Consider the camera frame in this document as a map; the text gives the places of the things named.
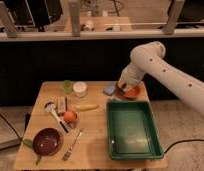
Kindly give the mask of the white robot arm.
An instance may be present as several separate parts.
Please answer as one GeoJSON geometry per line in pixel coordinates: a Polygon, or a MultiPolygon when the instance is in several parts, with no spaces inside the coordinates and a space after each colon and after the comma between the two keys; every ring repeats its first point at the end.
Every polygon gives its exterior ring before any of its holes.
{"type": "Polygon", "coordinates": [[[165,54],[159,41],[133,48],[117,87],[127,92],[149,74],[204,118],[204,83],[169,65],[163,60],[165,54]]]}

